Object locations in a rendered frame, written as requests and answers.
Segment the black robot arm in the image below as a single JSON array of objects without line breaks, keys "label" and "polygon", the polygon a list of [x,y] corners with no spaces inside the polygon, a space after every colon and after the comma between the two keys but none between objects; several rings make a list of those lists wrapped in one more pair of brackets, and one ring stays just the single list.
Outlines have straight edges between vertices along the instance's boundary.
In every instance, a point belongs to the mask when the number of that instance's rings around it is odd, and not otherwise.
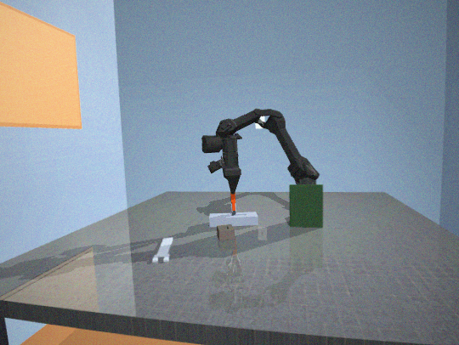
[{"label": "black robot arm", "polygon": [[[269,116],[269,118],[266,122],[263,122],[260,119],[261,116]],[[307,158],[300,155],[286,130],[286,120],[278,110],[255,109],[235,119],[222,120],[218,125],[216,135],[202,136],[203,153],[218,153],[221,149],[223,149],[223,152],[238,151],[237,139],[242,139],[242,136],[236,132],[254,122],[262,128],[269,129],[278,138],[290,161],[290,166],[287,169],[291,177],[295,179],[296,184],[317,184],[316,179],[319,178],[320,174]],[[214,173],[220,168],[224,169],[224,158],[221,156],[221,160],[211,161],[207,167],[210,173]]]}]

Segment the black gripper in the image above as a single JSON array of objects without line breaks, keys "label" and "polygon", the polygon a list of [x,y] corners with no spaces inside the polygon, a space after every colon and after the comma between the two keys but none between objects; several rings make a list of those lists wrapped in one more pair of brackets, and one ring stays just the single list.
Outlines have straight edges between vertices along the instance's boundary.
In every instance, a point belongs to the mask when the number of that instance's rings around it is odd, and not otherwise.
[{"label": "black gripper", "polygon": [[229,188],[233,195],[241,176],[241,169],[238,164],[238,151],[223,152],[223,158],[225,164],[223,174],[229,182]]}]

